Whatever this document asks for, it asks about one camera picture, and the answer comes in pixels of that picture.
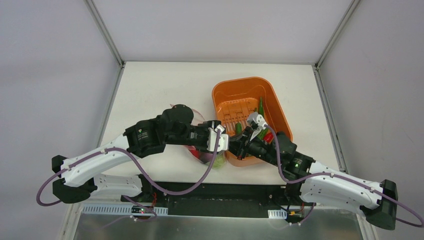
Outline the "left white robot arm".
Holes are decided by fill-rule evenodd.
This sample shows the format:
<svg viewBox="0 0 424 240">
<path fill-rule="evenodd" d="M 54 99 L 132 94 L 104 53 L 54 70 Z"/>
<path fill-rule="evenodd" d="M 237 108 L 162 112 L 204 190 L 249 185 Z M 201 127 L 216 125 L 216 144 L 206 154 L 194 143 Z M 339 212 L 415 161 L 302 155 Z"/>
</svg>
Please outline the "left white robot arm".
<svg viewBox="0 0 424 240">
<path fill-rule="evenodd" d="M 155 118 L 138 121 L 112 141 L 73 158 L 57 155 L 52 170 L 58 179 L 52 193 L 63 203 L 85 201 L 95 195 L 135 197 L 140 202 L 152 198 L 146 185 L 149 177 L 114 176 L 105 171 L 129 161 L 163 153 L 166 145 L 192 146 L 215 158 L 229 147 L 229 137 L 219 120 L 193 125 L 194 112 L 183 104 L 166 109 Z"/>
</svg>

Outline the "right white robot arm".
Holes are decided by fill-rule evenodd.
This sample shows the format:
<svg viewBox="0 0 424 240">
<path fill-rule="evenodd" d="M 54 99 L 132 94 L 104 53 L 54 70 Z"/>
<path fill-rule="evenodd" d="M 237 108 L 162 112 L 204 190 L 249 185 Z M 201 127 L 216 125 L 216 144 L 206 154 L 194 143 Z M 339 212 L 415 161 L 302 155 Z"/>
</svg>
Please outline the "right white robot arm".
<svg viewBox="0 0 424 240">
<path fill-rule="evenodd" d="M 395 182 L 364 180 L 332 169 L 298 152 L 297 145 L 284 132 L 278 132 L 271 143 L 251 138 L 252 133 L 247 127 L 243 133 L 230 137 L 229 151 L 239 159 L 251 155 L 280 166 L 287 183 L 283 196 L 288 204 L 305 202 L 337 207 L 365 217 L 381 229 L 395 229 L 397 205 L 389 200 L 398 199 Z"/>
</svg>

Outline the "green toy cabbage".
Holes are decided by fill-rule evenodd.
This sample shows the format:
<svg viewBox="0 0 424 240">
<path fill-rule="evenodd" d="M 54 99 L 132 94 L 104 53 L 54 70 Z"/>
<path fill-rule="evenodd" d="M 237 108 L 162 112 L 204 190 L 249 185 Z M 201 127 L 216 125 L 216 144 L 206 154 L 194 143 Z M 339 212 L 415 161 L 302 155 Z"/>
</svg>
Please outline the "green toy cabbage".
<svg viewBox="0 0 424 240">
<path fill-rule="evenodd" d="M 219 155 L 215 158 L 214 163 L 212 165 L 213 169 L 219 169 L 223 167 L 226 163 L 226 157 L 224 155 Z"/>
</svg>

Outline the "clear pink zip top bag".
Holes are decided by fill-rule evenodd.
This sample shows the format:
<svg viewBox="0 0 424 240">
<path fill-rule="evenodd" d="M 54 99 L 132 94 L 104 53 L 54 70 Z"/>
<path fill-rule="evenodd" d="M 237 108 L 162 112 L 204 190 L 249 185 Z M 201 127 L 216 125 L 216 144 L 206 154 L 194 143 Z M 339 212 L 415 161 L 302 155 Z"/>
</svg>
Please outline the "clear pink zip top bag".
<svg viewBox="0 0 424 240">
<path fill-rule="evenodd" d="M 192 125 L 197 126 L 197 125 L 202 124 L 203 122 L 206 121 L 205 118 L 203 117 L 203 115 L 199 111 L 195 110 L 194 108 L 192 108 L 191 110 L 193 111 Z M 187 146 L 187 145 L 185 146 L 185 148 L 188 151 L 190 149 L 196 149 L 194 146 Z M 199 152 L 201 153 L 200 159 L 196 159 L 191 153 L 190 154 L 192 155 L 192 157 L 194 159 L 198 160 L 200 163 L 202 163 L 204 165 L 209 165 L 211 163 L 212 159 L 213 159 L 213 154 L 212 153 L 209 153 L 209 152 L 202 152 L 202 151 L 199 151 Z M 219 156 L 219 155 L 224 155 L 225 156 L 225 152 L 224 151 L 218 152 L 217 153 L 217 156 Z"/>
</svg>

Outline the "red toy chili pepper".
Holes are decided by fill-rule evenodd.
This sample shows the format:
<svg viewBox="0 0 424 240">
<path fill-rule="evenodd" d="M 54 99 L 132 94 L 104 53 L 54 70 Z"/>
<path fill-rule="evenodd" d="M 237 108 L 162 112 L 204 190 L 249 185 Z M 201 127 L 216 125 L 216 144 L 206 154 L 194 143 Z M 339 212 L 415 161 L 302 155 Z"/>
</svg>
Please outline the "red toy chili pepper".
<svg viewBox="0 0 424 240">
<path fill-rule="evenodd" d="M 196 149 L 190 149 L 189 152 L 198 160 L 201 158 L 201 153 Z"/>
</svg>

